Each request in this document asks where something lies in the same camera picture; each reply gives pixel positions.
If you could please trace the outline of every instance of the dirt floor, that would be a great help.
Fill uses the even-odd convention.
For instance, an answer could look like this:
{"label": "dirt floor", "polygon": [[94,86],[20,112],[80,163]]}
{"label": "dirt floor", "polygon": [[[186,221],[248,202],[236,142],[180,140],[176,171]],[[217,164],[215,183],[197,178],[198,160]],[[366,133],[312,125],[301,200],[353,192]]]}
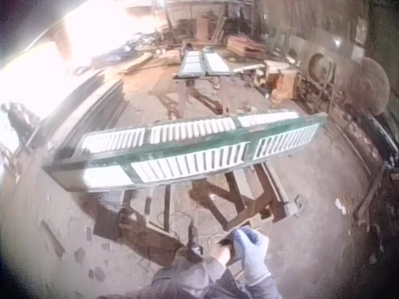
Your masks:
{"label": "dirt floor", "polygon": [[[171,79],[177,70],[178,67],[157,67],[124,77],[126,99],[130,102],[116,127],[173,118],[168,111],[173,111],[177,103],[177,84]],[[273,107],[255,89],[244,88],[244,82],[238,78],[228,80],[227,91],[233,112],[241,107],[255,107],[257,111],[290,108],[301,112],[292,101]],[[212,116],[218,107],[218,91],[212,82],[197,80],[196,91],[186,105],[187,117]],[[21,281],[49,296],[93,298],[138,290],[150,283],[159,268],[171,262],[180,244],[186,243],[190,220],[194,219],[198,226],[200,242],[207,252],[211,238],[223,233],[223,221],[236,213],[234,204],[225,198],[226,178],[217,175],[176,186],[176,239],[137,229],[124,233],[118,242],[96,235],[87,240],[87,229],[94,226],[90,207],[94,200],[67,193],[48,177],[41,170],[48,156],[45,149],[30,156],[23,154],[18,184],[5,177],[0,222],[2,256]],[[270,237],[266,264],[277,279],[282,296],[346,297],[343,292],[352,292],[349,289],[356,284],[356,273],[369,263],[366,228],[355,226],[350,215],[367,193],[370,178],[345,140],[331,145],[323,128],[309,146],[271,163],[288,198],[293,201],[300,194],[307,203],[298,217],[268,222],[263,227]],[[155,200],[162,188],[156,189]],[[134,193],[131,205],[136,211],[143,212],[146,194],[146,190]],[[335,206],[337,198],[348,209],[348,215]],[[162,214],[154,213],[152,221],[161,220]],[[62,259],[54,253],[42,221],[64,247]],[[77,251],[80,248],[85,255],[78,263],[77,255],[83,252]],[[89,270],[97,267],[105,274],[103,281],[89,277]]]}

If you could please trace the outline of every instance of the sleeve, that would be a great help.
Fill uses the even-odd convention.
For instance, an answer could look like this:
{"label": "sleeve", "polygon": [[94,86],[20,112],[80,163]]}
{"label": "sleeve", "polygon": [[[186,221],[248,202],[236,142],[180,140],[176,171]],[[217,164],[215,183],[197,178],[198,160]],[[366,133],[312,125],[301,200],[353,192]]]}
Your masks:
{"label": "sleeve", "polygon": [[282,299],[275,279],[271,276],[266,277],[261,282],[246,286],[253,299]]}
{"label": "sleeve", "polygon": [[199,298],[222,277],[225,271],[226,267],[211,257],[180,272],[175,279],[178,288]]}

